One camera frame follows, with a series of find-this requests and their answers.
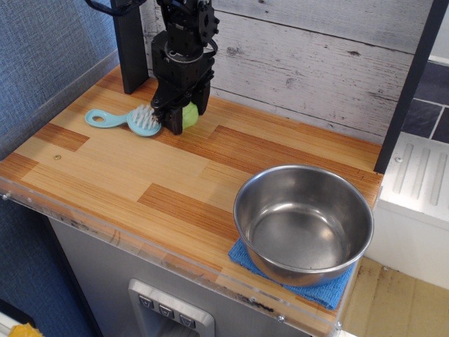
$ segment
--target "whitewashed wood wall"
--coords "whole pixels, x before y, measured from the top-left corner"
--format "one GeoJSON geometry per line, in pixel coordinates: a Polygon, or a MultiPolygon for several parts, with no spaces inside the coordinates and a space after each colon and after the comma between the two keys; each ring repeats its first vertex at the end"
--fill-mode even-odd
{"type": "MultiPolygon", "coordinates": [[[[220,33],[212,93],[382,143],[432,0],[212,0],[220,33]]],[[[141,7],[150,43],[159,7],[141,7]]]]}

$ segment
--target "wooden shelf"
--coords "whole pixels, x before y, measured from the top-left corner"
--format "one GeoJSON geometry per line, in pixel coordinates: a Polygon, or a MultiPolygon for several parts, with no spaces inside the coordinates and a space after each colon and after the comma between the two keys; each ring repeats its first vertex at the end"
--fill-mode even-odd
{"type": "Polygon", "coordinates": [[[341,308],[294,296],[228,258],[239,237],[234,198],[258,171],[299,163],[336,172],[373,206],[382,181],[373,171],[380,146],[219,98],[210,98],[207,112],[180,136],[163,129],[142,138],[127,126],[100,129],[84,121],[91,109],[125,114],[146,104],[156,85],[150,79],[126,95],[120,69],[113,70],[0,163],[0,190],[214,286],[248,298],[257,290],[273,315],[290,315],[301,329],[325,336],[326,322],[334,324],[341,308]]]}

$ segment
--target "black frame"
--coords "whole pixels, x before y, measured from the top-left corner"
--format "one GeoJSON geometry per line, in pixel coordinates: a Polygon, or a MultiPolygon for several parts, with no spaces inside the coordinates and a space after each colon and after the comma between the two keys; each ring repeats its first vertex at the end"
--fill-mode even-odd
{"type": "MultiPolygon", "coordinates": [[[[117,8],[129,0],[111,0],[117,8]]],[[[132,93],[148,79],[147,56],[143,39],[139,8],[122,17],[114,17],[114,28],[119,50],[121,75],[125,93],[132,93]]]]}
{"type": "Polygon", "coordinates": [[[432,51],[432,47],[434,46],[436,35],[443,22],[448,4],[449,0],[434,0],[430,8],[429,16],[427,17],[420,42],[416,48],[416,53],[413,57],[410,70],[408,71],[406,82],[402,88],[393,118],[391,118],[390,121],[387,135],[385,136],[382,149],[377,158],[374,171],[378,173],[383,174],[387,170],[394,147],[396,146],[399,134],[401,133],[402,125],[406,120],[408,109],[410,108],[413,96],[415,95],[422,73],[424,72],[432,51]]]}
{"type": "MultiPolygon", "coordinates": [[[[111,0],[111,5],[120,6],[127,0],[111,0]]],[[[401,133],[402,125],[413,96],[420,82],[422,73],[429,59],[432,46],[448,8],[449,0],[434,0],[426,24],[422,31],[415,56],[413,58],[406,82],[399,96],[398,104],[391,119],[382,149],[377,158],[374,171],[385,173],[393,154],[394,147],[401,133]]],[[[143,39],[142,21],[138,8],[123,18],[114,18],[114,26],[119,50],[121,73],[125,93],[132,93],[148,78],[147,58],[143,39]]]]}
{"type": "Polygon", "coordinates": [[[31,316],[25,314],[22,310],[17,309],[16,307],[12,306],[11,304],[2,300],[1,298],[0,298],[0,312],[21,324],[29,323],[29,325],[31,325],[33,328],[36,328],[36,323],[34,322],[31,316]]]}

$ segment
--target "blue textured wallpaper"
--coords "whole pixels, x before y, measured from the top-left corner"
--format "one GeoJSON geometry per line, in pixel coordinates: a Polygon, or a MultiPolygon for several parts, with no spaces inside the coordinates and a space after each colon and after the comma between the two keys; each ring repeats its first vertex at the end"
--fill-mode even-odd
{"type": "Polygon", "coordinates": [[[40,106],[115,50],[112,18],[83,0],[0,0],[0,159],[67,103],[40,106]]]}

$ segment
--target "microfiber cloth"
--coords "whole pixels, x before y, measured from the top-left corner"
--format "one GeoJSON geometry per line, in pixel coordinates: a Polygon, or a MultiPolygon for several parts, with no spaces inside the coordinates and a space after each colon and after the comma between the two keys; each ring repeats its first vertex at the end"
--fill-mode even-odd
{"type": "MultiPolygon", "coordinates": [[[[237,240],[228,255],[233,262],[244,266],[254,274],[270,279],[255,266],[254,262],[250,259],[248,252],[246,251],[246,247],[241,239],[237,240]]],[[[318,304],[321,304],[328,310],[335,310],[340,302],[340,299],[342,298],[344,288],[346,287],[349,277],[351,276],[353,268],[354,265],[352,265],[337,279],[321,286],[288,286],[286,284],[282,284],[281,286],[306,298],[307,300],[312,300],[318,304]]]]}

